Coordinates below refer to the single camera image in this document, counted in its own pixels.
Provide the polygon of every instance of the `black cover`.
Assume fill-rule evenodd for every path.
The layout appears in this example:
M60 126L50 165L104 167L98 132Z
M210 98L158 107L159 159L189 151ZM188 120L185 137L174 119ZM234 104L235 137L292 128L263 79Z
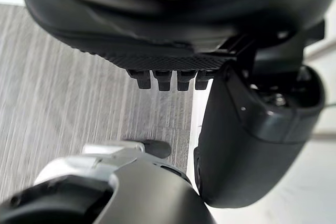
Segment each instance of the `black cover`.
M250 89L232 63L221 68L194 151L196 182L207 204L245 207L279 182L324 107L321 80L312 69L307 72L309 80L284 93L287 105L275 106Z
M323 20L331 1L26 0L26 4L56 38L121 68L198 71L219 69L228 57L237 56L225 48L210 54L226 39L250 34L262 41L280 31L291 35L306 31Z

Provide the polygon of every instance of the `black plastic casing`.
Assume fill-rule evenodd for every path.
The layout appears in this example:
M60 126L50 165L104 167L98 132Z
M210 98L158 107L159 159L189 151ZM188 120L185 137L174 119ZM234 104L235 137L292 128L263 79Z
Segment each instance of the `black plastic casing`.
M207 204L245 207L280 181L324 107L322 82L312 69L307 71L307 93L284 94L287 105L277 107L263 101L232 63L221 68L194 151L196 183Z

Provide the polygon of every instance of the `gray carpet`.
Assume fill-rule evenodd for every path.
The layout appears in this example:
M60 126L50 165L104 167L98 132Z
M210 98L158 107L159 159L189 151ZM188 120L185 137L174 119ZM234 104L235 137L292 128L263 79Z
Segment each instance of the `gray carpet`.
M125 70L60 43L23 7L0 5L0 200L84 143L155 139L186 170L192 91L139 90Z

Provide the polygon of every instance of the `floor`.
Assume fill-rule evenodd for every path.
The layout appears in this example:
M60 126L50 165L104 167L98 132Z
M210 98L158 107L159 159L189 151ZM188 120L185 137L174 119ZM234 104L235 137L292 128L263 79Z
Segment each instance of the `floor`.
M26 8L0 5L0 200L85 143L154 139L186 171L192 90L140 90L125 70L62 44Z

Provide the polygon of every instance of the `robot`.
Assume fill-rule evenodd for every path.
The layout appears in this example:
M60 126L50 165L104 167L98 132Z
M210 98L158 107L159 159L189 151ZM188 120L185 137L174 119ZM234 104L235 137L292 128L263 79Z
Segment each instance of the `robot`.
M0 223L214 223L205 204L240 208L266 195L324 107L321 79L302 62L324 38L332 0L25 1L43 29L124 68L140 89L151 72L162 92L172 71L179 91L214 80L194 150L198 193L144 143L86 146L4 202Z

